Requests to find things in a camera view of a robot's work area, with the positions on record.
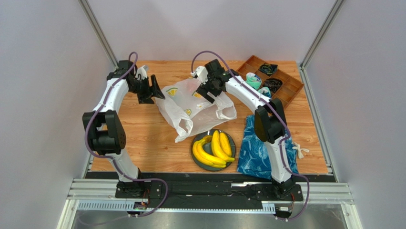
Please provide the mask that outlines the white plastic bag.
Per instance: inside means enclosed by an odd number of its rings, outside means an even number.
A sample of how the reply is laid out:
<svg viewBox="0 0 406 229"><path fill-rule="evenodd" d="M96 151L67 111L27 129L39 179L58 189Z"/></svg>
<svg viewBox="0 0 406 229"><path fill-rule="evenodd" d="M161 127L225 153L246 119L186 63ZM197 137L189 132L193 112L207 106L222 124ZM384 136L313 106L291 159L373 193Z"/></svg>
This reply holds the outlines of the white plastic bag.
<svg viewBox="0 0 406 229"><path fill-rule="evenodd" d="M177 133L175 143L237 118L233 101L224 93L210 103L196 92L201 82L189 78L162 89L164 99L155 102L167 123Z"/></svg>

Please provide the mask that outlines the yellow fake banana bunch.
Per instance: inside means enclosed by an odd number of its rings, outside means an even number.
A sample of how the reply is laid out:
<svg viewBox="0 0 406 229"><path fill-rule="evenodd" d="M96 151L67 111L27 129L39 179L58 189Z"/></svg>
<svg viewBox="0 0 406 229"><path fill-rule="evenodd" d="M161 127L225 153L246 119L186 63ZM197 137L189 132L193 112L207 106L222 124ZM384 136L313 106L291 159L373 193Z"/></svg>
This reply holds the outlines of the yellow fake banana bunch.
<svg viewBox="0 0 406 229"><path fill-rule="evenodd" d="M225 168L226 162L223 159L208 154L203 148L203 145L211 142L211 139L212 136L207 135L201 140L194 142L192 146L193 155L199 162L203 163L204 165L214 168Z"/></svg>

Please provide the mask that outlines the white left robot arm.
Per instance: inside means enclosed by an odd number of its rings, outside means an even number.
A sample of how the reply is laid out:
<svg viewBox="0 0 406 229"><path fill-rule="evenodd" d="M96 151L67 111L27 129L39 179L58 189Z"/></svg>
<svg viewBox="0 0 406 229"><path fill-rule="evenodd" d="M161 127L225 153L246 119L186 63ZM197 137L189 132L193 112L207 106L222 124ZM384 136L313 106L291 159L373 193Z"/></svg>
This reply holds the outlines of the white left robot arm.
<svg viewBox="0 0 406 229"><path fill-rule="evenodd" d="M106 89L98 105L82 116L89 152L111 163L119 176L118 191L138 196L145 191L145 181L125 149L126 133L118 112L127 93L136 94L140 104L153 104L153 97L165 98L156 76L148 76L147 71L147 65L137 67L132 61L119 61L117 70L107 76Z"/></svg>

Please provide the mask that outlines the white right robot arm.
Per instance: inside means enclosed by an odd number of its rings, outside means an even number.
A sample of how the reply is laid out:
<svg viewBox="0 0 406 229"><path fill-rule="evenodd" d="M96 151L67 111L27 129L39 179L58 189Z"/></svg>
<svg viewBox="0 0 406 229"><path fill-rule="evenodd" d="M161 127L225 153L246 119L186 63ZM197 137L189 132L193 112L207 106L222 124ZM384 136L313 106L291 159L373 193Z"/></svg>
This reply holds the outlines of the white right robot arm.
<svg viewBox="0 0 406 229"><path fill-rule="evenodd" d="M257 92L234 70L225 70L217 59L205 66L192 68L191 76L201 85L197 89L202 97L213 103L214 97L229 93L238 98L254 114L254 132L264 142L271 163L271 178L279 193L290 191L295 182L288 164L285 141L290 137L279 99L271 99Z"/></svg>

